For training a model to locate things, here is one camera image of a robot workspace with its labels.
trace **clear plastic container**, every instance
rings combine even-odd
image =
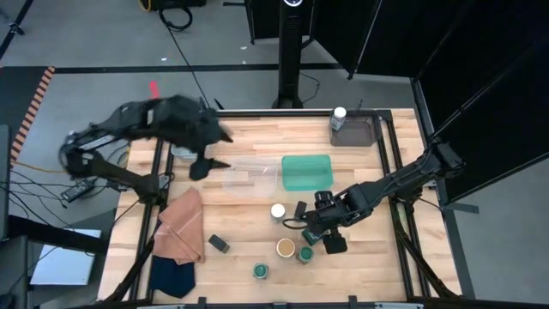
[[[278,162],[275,159],[239,157],[224,169],[223,190],[239,197],[270,197],[276,191]]]
[[[190,152],[190,150],[188,150],[185,147],[172,146],[172,155],[182,160],[190,160],[190,161],[196,160],[196,154]]]

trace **black floor stand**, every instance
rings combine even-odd
[[[303,108],[299,99],[301,65],[301,7],[281,0],[279,25],[278,98],[272,108]]]

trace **navy blue cloth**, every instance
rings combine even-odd
[[[153,256],[151,289],[182,298],[196,285],[195,264],[178,265],[173,259]]]

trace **tan towel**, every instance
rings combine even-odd
[[[153,254],[173,258],[177,264],[202,262],[204,232],[202,228],[202,197],[189,188],[159,214],[162,221],[154,234]]]

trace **gray floor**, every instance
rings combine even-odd
[[[15,15],[22,3],[22,0],[0,1],[3,8],[10,7]],[[275,64],[277,42],[268,40],[250,45],[244,9],[222,7],[220,3],[221,0],[208,0],[206,7],[193,9],[193,26],[189,31],[176,34],[190,62]],[[142,12],[135,1],[34,1],[22,26],[27,35],[14,38],[0,65],[183,65],[158,16]],[[303,51],[303,62],[332,63],[334,60],[314,43]],[[414,107],[407,79],[358,76],[348,81],[343,70],[303,73],[321,82],[317,97],[307,104],[310,108],[355,107],[361,99],[363,107]],[[217,98],[227,109],[270,108],[277,91],[275,71],[201,72],[197,78],[208,100]],[[59,169],[57,146],[67,132],[105,119],[124,102],[146,99],[151,81],[158,82],[163,96],[199,96],[189,73],[55,75],[19,161]],[[300,85],[303,100],[315,91],[315,83],[308,78],[302,77]],[[115,147],[103,151],[108,154]],[[478,204],[481,209],[480,215],[457,215],[478,298],[549,303],[549,296],[544,293],[549,271],[543,264],[549,242],[542,237],[543,214],[547,211],[540,194],[548,168],[549,163],[545,162],[531,167],[463,201]],[[62,174],[44,174],[22,167],[15,170],[40,182],[70,183]],[[29,189],[41,192],[39,188]],[[52,190],[59,193],[62,189]],[[24,197],[24,200],[51,224],[64,225],[34,197]],[[107,190],[97,197],[76,201],[68,209],[52,200],[47,201],[46,206],[70,224],[84,221],[87,227],[105,231],[112,224],[111,209],[117,203],[118,194]],[[22,215],[16,207],[10,207],[10,211]],[[99,262],[94,272],[100,274],[100,270]],[[37,289],[34,303],[51,300],[44,306],[50,308],[85,304],[94,298],[98,282],[98,276],[94,276],[92,283],[82,289]]]

